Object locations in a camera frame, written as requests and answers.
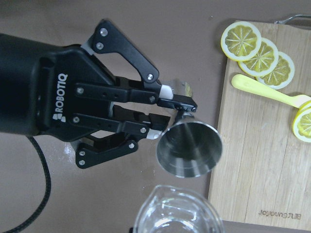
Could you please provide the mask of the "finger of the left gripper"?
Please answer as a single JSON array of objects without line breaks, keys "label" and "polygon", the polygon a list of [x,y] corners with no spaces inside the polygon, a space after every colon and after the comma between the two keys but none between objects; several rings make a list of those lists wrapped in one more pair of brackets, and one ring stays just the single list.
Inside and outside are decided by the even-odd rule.
[{"label": "finger of the left gripper", "polygon": [[112,112],[113,115],[106,118],[74,115],[73,125],[90,129],[91,133],[113,132],[103,138],[96,138],[91,134],[85,136],[93,144],[79,143],[75,158],[79,168],[86,169],[137,151],[139,140],[158,138],[170,121],[169,116],[152,113],[146,115],[118,105],[113,106]]},{"label": "finger of the left gripper", "polygon": [[140,81],[117,77],[114,84],[100,87],[100,99],[156,104],[186,112],[197,110],[197,104],[191,97],[176,95],[170,86],[160,83],[157,68],[111,21],[101,20],[93,35],[81,47],[89,55],[118,53],[140,75]]}]

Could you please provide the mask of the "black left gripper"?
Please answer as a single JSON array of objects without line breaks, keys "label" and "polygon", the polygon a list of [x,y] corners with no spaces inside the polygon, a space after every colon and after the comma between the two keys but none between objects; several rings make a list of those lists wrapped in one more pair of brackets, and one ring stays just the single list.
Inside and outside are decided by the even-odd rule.
[{"label": "black left gripper", "polygon": [[109,102],[76,96],[77,83],[113,85],[114,76],[80,45],[54,46],[0,36],[0,130],[71,142],[95,132],[75,114],[104,117]]}]

